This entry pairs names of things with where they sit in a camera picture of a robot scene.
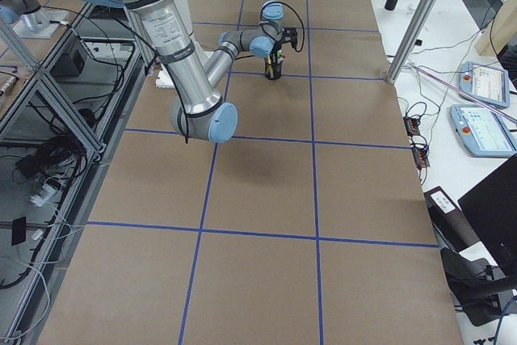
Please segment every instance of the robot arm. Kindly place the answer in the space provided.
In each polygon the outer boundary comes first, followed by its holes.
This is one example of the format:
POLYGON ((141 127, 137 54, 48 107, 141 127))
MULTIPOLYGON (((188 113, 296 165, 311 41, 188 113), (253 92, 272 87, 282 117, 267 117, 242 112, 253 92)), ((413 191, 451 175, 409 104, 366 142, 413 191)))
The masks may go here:
POLYGON ((178 91, 179 98, 173 104, 170 118, 173 127, 186 138, 221 143, 232 137, 237 127, 237 108, 223 102, 215 86, 241 51, 266 58, 283 36, 282 6, 266 5, 259 28, 225 33, 203 67, 174 0, 84 1, 124 6, 139 15, 178 91))
POLYGON ((43 30, 49 25, 38 0, 0 0, 0 16, 9 24, 21 16, 25 26, 32 32, 43 30))

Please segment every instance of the metal pole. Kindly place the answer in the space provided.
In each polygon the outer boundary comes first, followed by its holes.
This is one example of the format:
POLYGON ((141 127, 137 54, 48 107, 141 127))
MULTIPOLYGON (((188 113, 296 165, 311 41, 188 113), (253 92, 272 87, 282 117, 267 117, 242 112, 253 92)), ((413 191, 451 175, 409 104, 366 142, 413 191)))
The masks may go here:
POLYGON ((436 0, 420 0, 417 10, 415 11, 410 25, 407 28, 404 38, 402 38, 401 45, 398 47, 397 53, 388 72, 385 75, 385 81, 390 84, 395 83, 402 66, 406 63, 407 57, 410 55, 414 47, 414 42, 417 40, 418 34, 422 30, 423 24, 427 20, 427 16, 431 12, 436 0))

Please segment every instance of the table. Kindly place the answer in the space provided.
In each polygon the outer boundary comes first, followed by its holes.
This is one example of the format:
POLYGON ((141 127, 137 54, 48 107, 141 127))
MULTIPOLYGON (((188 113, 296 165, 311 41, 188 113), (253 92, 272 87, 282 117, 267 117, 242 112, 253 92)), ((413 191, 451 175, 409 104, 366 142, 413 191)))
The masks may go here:
MULTIPOLYGON (((372 0, 376 20, 379 23, 379 30, 387 55, 393 55, 401 42, 406 28, 410 22, 413 10, 416 9, 419 0, 399 0, 394 11, 384 9, 385 0, 372 0)), ((427 51, 421 54, 412 54, 409 61, 416 65, 425 65, 438 71, 457 71, 465 61, 474 61, 482 64, 492 64, 497 59, 494 57, 480 57, 477 55, 474 45, 479 38, 477 25, 474 23, 469 11, 461 0, 437 0, 429 18, 420 34, 423 41, 422 47, 414 49, 414 53, 425 48, 436 48, 453 46, 462 40, 455 48, 443 48, 435 51, 427 51)), ((457 74, 437 74, 445 81, 452 81, 457 86, 457 74)), ((429 99, 441 102, 445 95, 445 89, 441 84, 421 76, 422 92, 429 99)), ((418 101, 426 101, 418 91, 418 76, 413 69, 402 71, 399 79, 395 82, 398 96, 407 99, 410 104, 418 101)), ((511 107, 505 112, 516 117, 517 101, 511 98, 511 107)), ((427 100, 429 112, 436 112, 436 108, 427 100)), ((470 188, 484 179, 490 172, 500 166, 506 159, 503 158, 471 158, 459 137, 455 134, 452 122, 448 114, 448 108, 453 104, 466 103, 466 100, 450 90, 443 101, 442 112, 432 131, 434 118, 424 118, 420 127, 422 134, 431 140, 431 152, 429 161, 431 167, 428 169, 427 180, 422 185, 424 191, 433 187, 441 186, 451 198, 457 202, 470 188)), ((404 114, 404 103, 401 103, 404 114)), ((467 259, 487 258, 491 264, 495 261, 490 257, 485 247, 475 244, 462 252, 467 259)), ((472 326, 465 314, 457 314, 464 343, 472 344, 478 339, 493 337, 497 322, 480 326, 472 326)), ((514 343, 517 338, 517 317, 507 317, 504 320, 501 330, 499 345, 514 343)))
MULTIPOLYGON (((196 38, 264 1, 189 0, 196 38)), ((229 143, 143 86, 39 344, 461 343, 369 0, 282 1, 305 51, 234 64, 229 143)))

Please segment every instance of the grid of blue tape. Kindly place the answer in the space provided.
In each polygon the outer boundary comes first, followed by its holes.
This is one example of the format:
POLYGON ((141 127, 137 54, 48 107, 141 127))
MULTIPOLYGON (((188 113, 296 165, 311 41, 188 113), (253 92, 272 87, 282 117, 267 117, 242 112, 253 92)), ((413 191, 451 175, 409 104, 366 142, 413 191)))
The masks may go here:
MULTIPOLYGON (((242 10, 244 7, 244 1, 242 0, 239 18, 236 24, 232 23, 210 23, 210 22, 201 22, 194 24, 218 24, 231 26, 235 28, 245 27, 247 25, 242 23, 242 10)), ((283 139, 283 138, 270 138, 270 137, 244 137, 244 136, 235 136, 234 139, 244 139, 249 141, 285 141, 285 142, 295 142, 295 143, 305 143, 312 145, 312 158, 313 158, 313 206, 314 206, 314 236, 305 236, 305 235, 295 235, 295 234, 270 234, 270 233, 259 233, 259 232, 250 232, 250 231, 238 231, 238 230, 227 230, 227 229, 206 229, 204 228, 204 221, 206 217, 208 202, 210 198, 210 193, 212 189, 212 179, 214 174, 214 169, 216 165, 216 159, 218 154, 218 145, 214 145, 214 150, 212 154, 212 162, 210 166, 210 171, 208 174, 208 182, 207 189, 204 195, 204 205, 203 211, 201 213, 200 218, 200 226, 199 228, 189 228, 189 227, 181 227, 181 226, 173 226, 173 225, 146 225, 146 224, 132 224, 132 223, 119 223, 119 222, 106 222, 106 221, 89 221, 89 225, 105 225, 105 226, 115 226, 115 227, 125 227, 125 228, 142 228, 142 229, 167 229, 167 230, 176 230, 176 231, 184 231, 190 233, 196 233, 197 239, 195 244, 195 252, 194 258, 192 260, 190 278, 188 282, 187 288, 187 296, 185 300, 185 305, 183 308, 183 317, 181 323, 181 329, 179 333, 178 345, 183 344, 185 330, 187 327, 188 321, 188 310, 190 307, 190 300, 192 295, 192 289, 194 287, 195 282, 195 273, 197 268, 197 262, 200 254, 200 248, 202 244, 202 237, 204 234, 226 234, 226 235, 238 235, 238 236, 250 236, 250 237, 258 237, 258 238, 282 238, 282 239, 296 239, 296 240, 308 240, 313 241, 315 243, 315 262, 316 262, 316 271, 317 271, 317 300, 318 300, 318 317, 319 317, 319 343, 323 345, 325 343, 324 338, 324 316, 323 316, 323 289, 322 289, 322 260, 321 260, 321 251, 320 251, 320 243, 321 242, 337 242, 337 243, 348 243, 348 244, 367 244, 367 245, 382 245, 382 246, 408 246, 408 247, 417 247, 417 248, 427 248, 427 249, 436 249, 438 246, 436 244, 426 244, 420 242, 391 242, 391 241, 377 241, 377 240, 366 240, 366 239, 351 239, 351 238, 336 238, 336 237, 325 237, 320 235, 319 230, 319 211, 318 211, 318 196, 317 196, 317 153, 316 153, 316 145, 339 145, 339 146, 354 146, 354 147, 371 147, 371 148, 386 148, 386 149, 409 149, 409 146, 400 146, 400 145, 375 145, 375 144, 362 144, 362 143, 349 143, 349 142, 337 142, 337 141, 317 141, 315 137, 315 129, 314 129, 314 108, 313 108, 313 79, 316 78, 337 78, 337 79, 359 79, 365 81, 374 81, 381 80, 381 78, 352 78, 352 77, 334 77, 334 76, 314 76, 312 75, 312 63, 311 63, 311 48, 310 48, 310 32, 311 30, 329 30, 329 31, 351 31, 351 32, 377 32, 377 31, 369 31, 369 30, 353 30, 353 29, 332 29, 332 28, 314 28, 310 26, 309 21, 309 0, 306 1, 307 6, 307 19, 306 19, 306 27, 307 27, 307 50, 309 55, 309 75, 303 76, 299 74, 283 74, 284 77, 301 77, 307 78, 309 80, 309 100, 310 100, 310 116, 311 116, 311 138, 310 139, 283 139)), ((226 100, 229 88, 230 88, 230 80, 233 74, 249 74, 249 75, 260 75, 263 76, 262 73, 252 73, 252 72, 240 72, 235 70, 230 70, 228 78, 226 80, 226 88, 225 88, 225 96, 226 100)), ((163 130, 154 130, 154 129, 146 129, 146 128, 126 128, 127 132, 137 132, 137 133, 156 133, 156 134, 165 134, 165 135, 174 135, 181 136, 180 134, 173 131, 163 131, 163 130)))

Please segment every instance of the white cable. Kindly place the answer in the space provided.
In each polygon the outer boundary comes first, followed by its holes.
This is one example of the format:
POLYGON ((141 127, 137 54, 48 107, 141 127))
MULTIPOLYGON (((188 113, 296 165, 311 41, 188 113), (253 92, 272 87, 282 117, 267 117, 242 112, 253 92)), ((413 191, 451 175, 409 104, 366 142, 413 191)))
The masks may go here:
POLYGON ((48 309, 50 309, 51 299, 50 299, 50 292, 48 291, 47 281, 45 280, 45 278, 44 278, 44 276, 43 276, 43 274, 41 273, 40 270, 38 270, 37 268, 33 267, 30 264, 26 264, 24 262, 20 262, 18 260, 13 259, 13 258, 4 258, 4 259, 11 260, 11 261, 13 261, 15 263, 21 264, 22 266, 25 266, 27 268, 30 268, 30 269, 34 270, 40 276, 41 283, 43 284, 43 287, 45 289, 45 295, 47 296, 47 305, 45 306, 44 312, 41 314, 41 317, 39 317, 38 320, 34 323, 34 325, 29 327, 22 334, 18 334, 18 335, 14 336, 14 337, 0 337, 0 340, 2 340, 2 341, 14 341, 16 339, 21 339, 24 335, 26 335, 26 334, 30 333, 31 331, 33 331, 41 323, 41 321, 43 321, 43 318, 45 318, 45 316, 47 315, 48 309))

